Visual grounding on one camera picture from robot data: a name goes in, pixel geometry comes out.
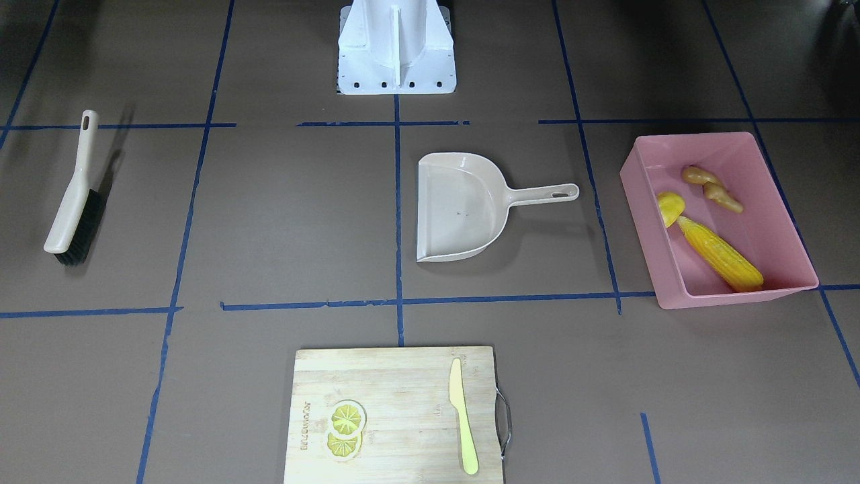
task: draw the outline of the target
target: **lemon slice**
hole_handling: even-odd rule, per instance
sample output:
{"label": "lemon slice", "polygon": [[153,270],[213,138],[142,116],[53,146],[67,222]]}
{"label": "lemon slice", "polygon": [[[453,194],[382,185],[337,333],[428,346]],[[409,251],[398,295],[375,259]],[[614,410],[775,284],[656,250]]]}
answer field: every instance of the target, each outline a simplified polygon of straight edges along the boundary
{"label": "lemon slice", "polygon": [[660,207],[660,214],[663,215],[663,225],[669,228],[678,217],[684,212],[686,204],[684,198],[672,191],[664,191],[657,195],[657,205]]}
{"label": "lemon slice", "polygon": [[329,433],[327,436],[326,449],[337,461],[346,461],[355,457],[361,447],[361,434],[353,438],[339,438]]}
{"label": "lemon slice", "polygon": [[341,439],[360,434],[367,420],[365,409],[355,400],[341,400],[335,404],[329,420],[332,433]]}

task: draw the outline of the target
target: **brush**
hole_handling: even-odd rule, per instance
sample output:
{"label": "brush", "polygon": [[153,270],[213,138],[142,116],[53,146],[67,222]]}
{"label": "brush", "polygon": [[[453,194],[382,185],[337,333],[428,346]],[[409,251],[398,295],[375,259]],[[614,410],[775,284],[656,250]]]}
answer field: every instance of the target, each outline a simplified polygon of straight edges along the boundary
{"label": "brush", "polygon": [[62,265],[78,265],[86,260],[101,218],[102,200],[90,188],[94,179],[89,167],[98,127],[99,115],[89,109],[83,111],[75,172],[45,242],[45,252],[54,254]]}

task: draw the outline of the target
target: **pink container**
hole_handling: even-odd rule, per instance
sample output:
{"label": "pink container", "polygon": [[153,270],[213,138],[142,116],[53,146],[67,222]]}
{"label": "pink container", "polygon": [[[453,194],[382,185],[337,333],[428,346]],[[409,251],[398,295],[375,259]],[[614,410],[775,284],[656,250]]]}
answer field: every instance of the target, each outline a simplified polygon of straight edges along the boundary
{"label": "pink container", "polygon": [[[688,165],[717,175],[744,205],[736,214],[685,182]],[[621,169],[627,203],[664,309],[770,301],[818,287],[818,277],[750,133],[640,136]],[[684,197],[684,214],[710,227],[755,265],[763,290],[735,293],[690,247],[678,224],[663,227],[656,195]]]}

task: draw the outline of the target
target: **brush bristles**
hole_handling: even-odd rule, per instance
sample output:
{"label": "brush bristles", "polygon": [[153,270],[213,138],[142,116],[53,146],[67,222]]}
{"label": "brush bristles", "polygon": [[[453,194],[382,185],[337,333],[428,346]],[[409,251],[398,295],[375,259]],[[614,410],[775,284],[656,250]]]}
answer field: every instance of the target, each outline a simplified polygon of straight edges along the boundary
{"label": "brush bristles", "polygon": [[87,195],[87,201],[83,205],[81,220],[77,223],[69,249],[62,254],[54,254],[62,265],[78,265],[87,259],[89,245],[93,242],[100,218],[101,195],[91,189]]}

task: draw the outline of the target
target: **wooden cutting board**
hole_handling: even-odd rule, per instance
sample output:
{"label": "wooden cutting board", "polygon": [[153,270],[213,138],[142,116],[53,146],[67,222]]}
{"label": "wooden cutting board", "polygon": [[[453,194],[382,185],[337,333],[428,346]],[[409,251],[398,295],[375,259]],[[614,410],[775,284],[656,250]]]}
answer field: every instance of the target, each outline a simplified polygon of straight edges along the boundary
{"label": "wooden cutting board", "polygon": [[[463,364],[474,475],[463,471],[457,411],[448,399],[454,358]],[[501,484],[495,396],[489,346],[298,351],[284,483]],[[366,413],[361,446],[346,461],[326,445],[341,400],[359,402]]]}

